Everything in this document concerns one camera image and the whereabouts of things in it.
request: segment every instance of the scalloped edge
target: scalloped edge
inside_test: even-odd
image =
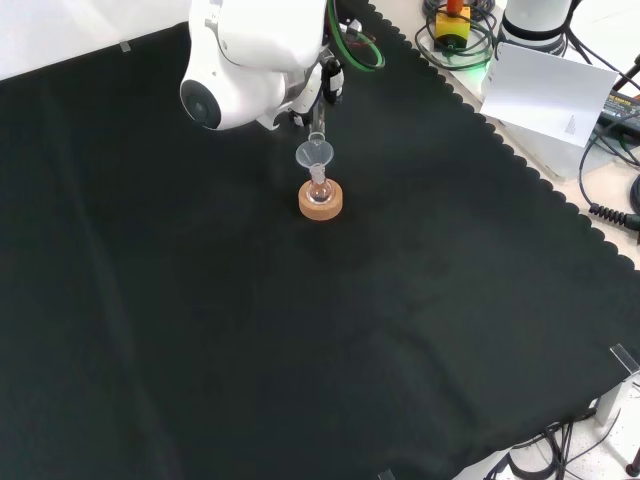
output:
[[[563,208],[567,212],[567,214],[570,214],[571,216],[576,217],[578,221],[581,223],[584,223],[585,221],[588,222],[589,230],[588,230],[588,233],[586,234],[587,241],[591,241],[591,239],[596,240],[601,245],[601,247],[603,247],[601,248],[603,251],[603,255],[612,256],[612,258],[616,263],[621,264],[622,268],[625,268],[627,270],[634,272],[637,275],[638,280],[640,280],[640,265],[638,265],[637,266],[638,268],[636,268],[635,262],[631,258],[621,254],[616,244],[610,242],[609,240],[606,240],[606,233],[594,225],[591,217],[581,213],[580,207],[578,207],[578,205],[576,205],[575,203],[568,202],[567,197],[564,195],[564,193],[560,192],[559,190],[556,190],[553,183],[551,183],[547,179],[541,178],[540,171],[532,167],[530,165],[530,162],[528,162],[526,158],[516,155],[514,148],[510,144],[505,142],[504,137],[500,133],[497,133],[497,128],[495,127],[495,125],[489,123],[489,121],[487,120],[487,117],[477,112],[473,105],[465,102],[464,97],[462,97],[462,95],[455,93],[455,87],[451,83],[449,83],[449,80],[447,79],[447,77],[445,77],[440,72],[440,70],[438,70],[436,67],[431,65],[429,61],[422,56],[420,51],[413,46],[413,43],[407,40],[407,36],[400,32],[400,28],[396,27],[393,24],[393,22],[391,22],[391,20],[389,20],[388,18],[385,18],[382,12],[380,12],[376,8],[376,6],[371,3],[370,0],[359,0],[359,1],[365,3],[365,8],[370,9],[371,12],[375,16],[377,16],[379,20],[381,20],[381,23],[384,26],[384,28],[386,28],[390,34],[392,34],[395,38],[397,38],[404,48],[409,49],[413,53],[414,57],[420,60],[423,63],[423,65],[426,66],[430,71],[435,73],[438,80],[445,85],[445,88],[449,91],[449,93],[459,103],[462,104],[463,109],[469,111],[470,113],[472,112],[482,121],[482,123],[485,126],[484,128],[486,128],[489,131],[489,134],[494,138],[494,140],[496,140],[496,142],[501,146],[501,148],[506,149],[509,152],[509,154],[517,160],[519,167],[523,167],[525,169],[526,176],[535,177],[535,178],[532,178],[532,180],[534,181],[537,180],[542,190],[548,193],[551,193],[554,201],[558,203],[558,206]]]

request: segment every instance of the yellow device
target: yellow device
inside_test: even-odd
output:
[[[446,12],[438,12],[436,15],[436,49],[445,50],[443,47],[465,48],[471,31],[471,8],[462,7],[459,15],[465,18],[450,17]]]

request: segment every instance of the paper card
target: paper card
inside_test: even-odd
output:
[[[480,113],[584,147],[616,73],[508,43],[498,45]]]

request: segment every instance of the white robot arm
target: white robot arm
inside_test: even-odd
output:
[[[326,0],[193,0],[185,110],[212,130],[253,120],[269,129],[307,113],[322,87]]]

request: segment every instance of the table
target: table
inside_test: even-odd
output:
[[[3,88],[3,476],[450,480],[621,380],[636,272],[350,3],[394,67],[327,114],[330,225],[304,132],[186,117],[185,25]]]
[[[406,35],[407,40],[414,41],[415,32],[424,25],[422,14],[422,0],[371,0],[371,4],[388,20],[390,20],[400,32]],[[506,6],[506,1],[498,1],[502,8]],[[633,59],[638,55],[637,46],[640,45],[638,33],[632,25],[633,18],[640,14],[640,5],[633,0],[617,2],[615,7],[602,9],[600,2],[585,0],[576,11],[574,19],[575,32],[590,48],[607,58],[613,65],[626,71],[632,64]],[[616,34],[607,34],[616,29]],[[463,84],[450,72],[441,71],[447,81],[453,85],[454,91],[464,98],[464,101],[472,105],[476,111],[480,110],[480,101],[477,98],[477,91],[471,93]],[[633,88],[625,86],[623,93],[631,94]],[[584,201],[576,181],[558,181],[550,175],[540,163],[537,163],[518,142],[518,140],[502,125],[501,122],[489,119],[506,143],[517,152],[518,155],[527,159],[530,167],[535,168],[541,176],[549,180],[554,188],[566,196],[567,201],[580,208],[580,211],[588,215],[588,206]],[[600,167],[585,175],[584,184],[594,201],[609,208],[630,212],[629,190],[638,172],[621,162],[612,162]],[[613,226],[599,218],[589,216],[593,226],[604,234],[607,241],[613,243],[621,255],[629,257],[635,264],[636,269],[640,269],[640,247],[638,247],[638,234],[628,230]]]

